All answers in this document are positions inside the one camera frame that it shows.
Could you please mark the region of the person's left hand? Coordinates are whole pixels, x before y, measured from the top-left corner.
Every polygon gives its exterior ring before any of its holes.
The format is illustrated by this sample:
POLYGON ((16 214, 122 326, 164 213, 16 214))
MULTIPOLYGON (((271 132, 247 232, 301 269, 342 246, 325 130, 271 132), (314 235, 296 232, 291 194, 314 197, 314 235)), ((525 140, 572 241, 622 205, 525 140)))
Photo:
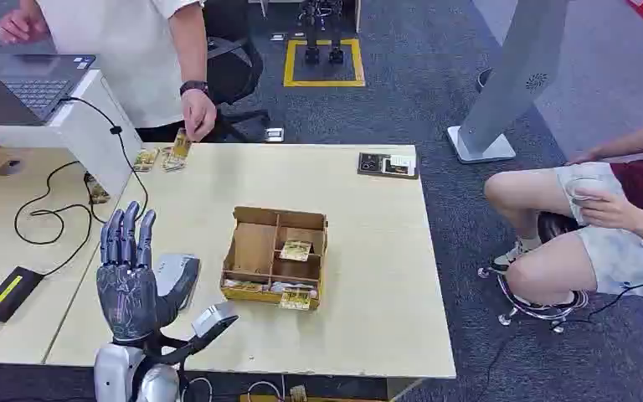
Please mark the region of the person's left hand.
POLYGON ((643 219, 643 211, 626 197, 596 188, 577 188, 574 204, 586 224, 611 229, 637 229, 643 219))
POLYGON ((199 89, 186 90, 182 106, 187 137, 191 142, 200 142, 213 130, 217 109, 208 95, 199 89))

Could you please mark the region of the person's right hand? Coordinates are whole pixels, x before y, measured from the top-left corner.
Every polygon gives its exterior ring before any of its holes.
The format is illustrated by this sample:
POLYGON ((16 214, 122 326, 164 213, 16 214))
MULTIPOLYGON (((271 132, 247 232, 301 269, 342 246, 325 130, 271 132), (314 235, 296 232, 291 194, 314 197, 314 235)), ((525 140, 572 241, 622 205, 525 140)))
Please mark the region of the person's right hand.
POLYGON ((18 8, 0 18, 0 41, 3 44, 35 43, 49 36, 49 26, 35 1, 21 2, 18 8))
POLYGON ((583 152, 577 157, 574 157, 565 163, 565 166, 570 166, 574 164, 586 163, 586 162, 597 162, 601 160, 599 149, 591 149, 587 152, 583 152))

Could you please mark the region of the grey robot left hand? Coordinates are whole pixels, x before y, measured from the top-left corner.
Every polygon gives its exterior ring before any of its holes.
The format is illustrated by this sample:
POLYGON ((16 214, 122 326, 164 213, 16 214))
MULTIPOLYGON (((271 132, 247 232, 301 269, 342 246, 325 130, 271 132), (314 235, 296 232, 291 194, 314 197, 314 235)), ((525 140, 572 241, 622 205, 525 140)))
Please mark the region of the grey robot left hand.
POLYGON ((117 209, 100 232, 96 288, 100 307, 119 343, 131 343, 174 322, 198 280, 200 259, 169 253, 152 262, 152 226, 156 212, 140 204, 117 209))

